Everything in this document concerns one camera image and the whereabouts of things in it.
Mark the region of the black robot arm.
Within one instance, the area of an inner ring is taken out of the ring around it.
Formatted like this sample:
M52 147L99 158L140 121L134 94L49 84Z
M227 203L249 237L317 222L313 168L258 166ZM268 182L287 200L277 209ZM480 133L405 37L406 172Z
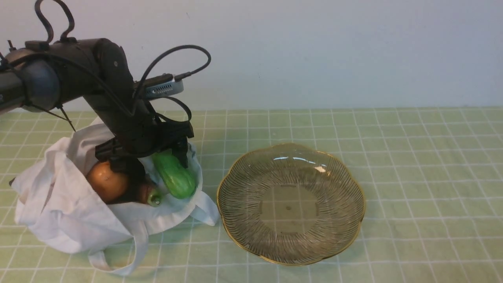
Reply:
M199 50L208 61L190 72L148 78L159 61L178 50ZM139 168L139 158L157 160L170 154L171 164L187 168L188 139L194 136L191 111L173 94L183 89L185 77L206 68L210 58L202 47L177 46L154 59L135 82L124 50L106 38L63 38L52 45L27 41L24 48L11 47L1 57L1 113L16 108L51 113L83 97L112 133L112 138L95 147L98 161L111 162L112 169L129 173ZM151 100L159 98L176 102L187 120L175 121L157 113Z

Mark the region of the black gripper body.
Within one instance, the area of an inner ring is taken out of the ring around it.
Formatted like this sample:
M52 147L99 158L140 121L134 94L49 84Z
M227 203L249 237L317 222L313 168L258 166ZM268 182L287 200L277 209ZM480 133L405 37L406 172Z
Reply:
M95 157L99 161L119 156L143 158L171 150L171 144L180 138L193 138L192 113L184 103L179 105L187 113L185 121L175 121L157 113L150 103L141 103L132 117L115 105L94 104L95 113L113 135L95 147Z

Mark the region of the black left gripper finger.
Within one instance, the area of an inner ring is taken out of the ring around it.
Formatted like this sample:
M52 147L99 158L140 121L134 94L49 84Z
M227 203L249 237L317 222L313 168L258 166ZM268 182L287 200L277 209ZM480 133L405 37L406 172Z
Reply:
M131 156L119 156L110 159L112 172L125 175L126 189L112 203L142 202L143 185L146 172L140 160Z

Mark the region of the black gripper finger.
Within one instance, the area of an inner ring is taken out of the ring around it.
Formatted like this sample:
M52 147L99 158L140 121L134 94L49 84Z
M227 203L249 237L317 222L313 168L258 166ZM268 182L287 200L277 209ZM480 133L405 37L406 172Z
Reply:
M185 169L188 168L187 151L188 151L187 138L180 138L171 144L171 154L176 157Z

